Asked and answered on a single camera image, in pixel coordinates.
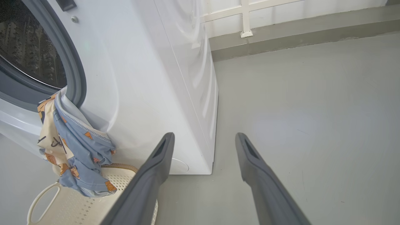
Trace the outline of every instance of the screw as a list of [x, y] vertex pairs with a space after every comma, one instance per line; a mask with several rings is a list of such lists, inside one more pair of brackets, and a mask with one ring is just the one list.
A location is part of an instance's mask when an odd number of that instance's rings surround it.
[[71, 20], [72, 20], [74, 23], [77, 23], [77, 22], [78, 22], [78, 18], [77, 18], [76, 16], [71, 16]]

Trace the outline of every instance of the washing machine side panel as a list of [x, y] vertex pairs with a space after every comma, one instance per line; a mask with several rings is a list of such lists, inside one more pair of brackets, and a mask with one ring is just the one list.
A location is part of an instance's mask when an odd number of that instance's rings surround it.
[[214, 160], [218, 85], [198, 0], [155, 0], [188, 90], [207, 149]]
[[[176, 142], [171, 174], [210, 174], [212, 161], [207, 160], [202, 151], [207, 148], [207, 143], [156, 5], [153, 1], [135, 1], [133, 10], [132, 13], [139, 15], [140, 19], [134, 19], [129, 24], [138, 34], [135, 41], [140, 46], [135, 43], [135, 48], [140, 55], [131, 57], [132, 72], [136, 75], [126, 78], [124, 85], [131, 83], [136, 86], [134, 110], [137, 119], [133, 123], [140, 129], [133, 137], [140, 141], [134, 141], [134, 146], [130, 143], [130, 146], [120, 148], [133, 147], [138, 154], [143, 152], [141, 149], [151, 151], [164, 133], [172, 131]], [[120, 93], [121, 101], [126, 96]], [[118, 121], [127, 117], [128, 110], [121, 110], [123, 107], [119, 107]], [[137, 160], [146, 159], [148, 155], [145, 156]], [[184, 169], [182, 163], [187, 165], [188, 170]]]

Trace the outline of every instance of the white wall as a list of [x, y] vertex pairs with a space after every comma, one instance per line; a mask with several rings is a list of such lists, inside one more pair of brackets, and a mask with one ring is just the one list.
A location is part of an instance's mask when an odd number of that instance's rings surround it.
[[49, 162], [38, 158], [0, 134], [0, 220], [1, 224], [26, 224], [35, 197], [56, 182]]
[[[203, 13], [240, 5], [240, 0], [201, 0]], [[315, 16], [384, 6], [386, 0], [303, 0], [250, 12], [250, 28], [283, 23]], [[242, 15], [206, 22], [208, 37], [240, 32]]]

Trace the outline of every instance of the laundry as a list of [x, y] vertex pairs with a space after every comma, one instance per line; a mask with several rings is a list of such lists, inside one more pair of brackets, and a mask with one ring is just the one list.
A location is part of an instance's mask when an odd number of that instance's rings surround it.
[[94, 129], [65, 96], [66, 87], [38, 104], [43, 127], [38, 146], [43, 158], [60, 171], [59, 183], [87, 197], [112, 195], [117, 188], [101, 174], [111, 164], [115, 147]]

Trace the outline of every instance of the basket handle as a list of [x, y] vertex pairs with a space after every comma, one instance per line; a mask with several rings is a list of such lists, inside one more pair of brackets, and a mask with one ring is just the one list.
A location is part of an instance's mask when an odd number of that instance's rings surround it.
[[[50, 204], [47, 206], [46, 210], [43, 212], [43, 214], [40, 216], [39, 220], [36, 221], [35, 223], [32, 222], [32, 213], [33, 210], [35, 209], [36, 205], [38, 204], [39, 200], [43, 197], [43, 195], [45, 195], [52, 187], [57, 187], [57, 193], [54, 195], [53, 199], [51, 200]], [[54, 200], [56, 199], [58, 193], [60, 192], [62, 185], [59, 182], [55, 182], [54, 184], [48, 186], [47, 188], [45, 188], [44, 190], [42, 190], [42, 192], [40, 192], [38, 194], [38, 196], [36, 196], [35, 200], [33, 200], [32, 204], [30, 205], [29, 211], [28, 211], [28, 217], [27, 219], [27, 225], [32, 225], [32, 224], [37, 224], [42, 218], [43, 216], [46, 214], [47, 210], [50, 208], [50, 206], [53, 204]]]

